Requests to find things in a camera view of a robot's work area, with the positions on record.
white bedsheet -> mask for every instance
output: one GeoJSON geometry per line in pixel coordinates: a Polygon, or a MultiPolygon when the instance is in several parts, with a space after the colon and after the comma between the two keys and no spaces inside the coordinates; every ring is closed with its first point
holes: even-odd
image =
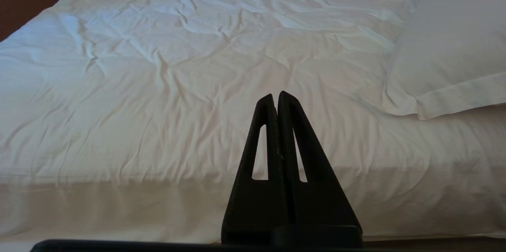
{"type": "Polygon", "coordinates": [[[414,1],[61,0],[0,43],[0,241],[219,240],[255,103],[281,90],[366,239],[505,236],[504,106],[418,121],[351,98],[414,1]]]}

pillow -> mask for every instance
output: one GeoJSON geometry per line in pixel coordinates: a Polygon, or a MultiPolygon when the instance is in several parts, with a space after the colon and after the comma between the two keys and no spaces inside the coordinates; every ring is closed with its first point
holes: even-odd
{"type": "Polygon", "coordinates": [[[506,0],[422,0],[386,74],[382,90],[358,96],[394,115],[424,120],[506,103],[506,0]]]}

wrinkled fabric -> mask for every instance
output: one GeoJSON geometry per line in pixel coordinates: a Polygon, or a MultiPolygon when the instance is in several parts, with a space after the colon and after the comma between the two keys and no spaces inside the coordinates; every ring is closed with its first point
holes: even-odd
{"type": "MultiPolygon", "coordinates": [[[[0,240],[219,240],[255,103],[281,90],[366,239],[504,236],[504,107],[422,122],[350,97],[416,2],[60,0],[0,43],[0,240]]],[[[257,159],[265,178],[264,139],[257,159]]]]}

bed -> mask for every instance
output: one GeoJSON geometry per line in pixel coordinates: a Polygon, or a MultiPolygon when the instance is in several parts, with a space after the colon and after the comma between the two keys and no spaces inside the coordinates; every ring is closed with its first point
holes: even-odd
{"type": "Polygon", "coordinates": [[[282,90],[365,240],[506,236],[506,106],[419,121],[353,96],[417,2],[60,0],[0,43],[0,241],[219,241],[255,103],[282,90]]]}

white pillow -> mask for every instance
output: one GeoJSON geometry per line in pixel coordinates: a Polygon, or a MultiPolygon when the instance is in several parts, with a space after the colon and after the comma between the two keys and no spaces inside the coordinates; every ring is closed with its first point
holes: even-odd
{"type": "Polygon", "coordinates": [[[387,64],[383,93],[358,96],[422,120],[506,103],[506,0],[422,0],[387,64]]]}

